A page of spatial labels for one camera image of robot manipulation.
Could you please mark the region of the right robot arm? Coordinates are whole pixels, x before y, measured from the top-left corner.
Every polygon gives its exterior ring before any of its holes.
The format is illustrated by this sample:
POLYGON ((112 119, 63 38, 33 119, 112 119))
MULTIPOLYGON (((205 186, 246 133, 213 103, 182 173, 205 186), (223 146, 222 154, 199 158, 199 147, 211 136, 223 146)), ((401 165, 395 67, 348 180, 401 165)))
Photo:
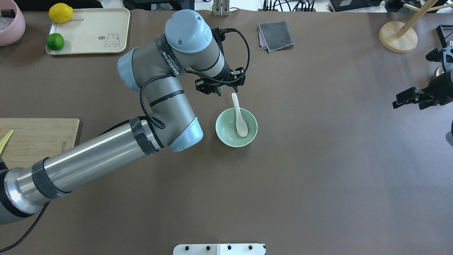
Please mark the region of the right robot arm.
POLYGON ((436 68, 435 76, 424 89, 411 87, 396 94, 392 103, 394 109, 407 104, 418 104, 420 110, 432 106, 444 106, 453 101, 453 57, 452 41, 444 48, 435 48, 425 55, 427 61, 440 62, 436 68))

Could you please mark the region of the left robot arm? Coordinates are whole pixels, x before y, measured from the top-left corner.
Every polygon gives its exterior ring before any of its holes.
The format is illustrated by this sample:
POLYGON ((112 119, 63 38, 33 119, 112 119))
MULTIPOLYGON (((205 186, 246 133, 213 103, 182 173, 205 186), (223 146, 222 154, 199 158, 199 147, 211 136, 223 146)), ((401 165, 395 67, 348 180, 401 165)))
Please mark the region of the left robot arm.
POLYGON ((194 10, 179 10, 163 34, 133 48, 117 62, 126 86, 139 91, 144 116, 113 126, 101 135, 30 168, 8 169, 1 162, 1 224, 43 212, 50 200, 164 147, 180 152, 197 144, 203 131, 178 80, 195 74, 197 91, 220 95, 219 87, 237 91, 246 67, 232 70, 225 61, 225 34, 237 29, 211 29, 194 10))

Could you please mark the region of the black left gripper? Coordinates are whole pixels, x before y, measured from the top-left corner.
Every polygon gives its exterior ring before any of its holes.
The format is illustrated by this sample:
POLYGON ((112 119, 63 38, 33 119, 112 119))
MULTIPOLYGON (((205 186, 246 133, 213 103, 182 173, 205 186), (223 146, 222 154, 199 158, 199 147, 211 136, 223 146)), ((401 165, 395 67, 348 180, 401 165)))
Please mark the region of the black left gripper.
POLYGON ((246 69, 243 67, 235 70, 224 67, 217 75, 207 72, 196 73, 200 77, 195 80, 196 90, 204 94, 217 94, 219 97, 222 96, 221 86, 231 87, 234 92, 238 92, 238 88, 244 85, 246 79, 246 69))

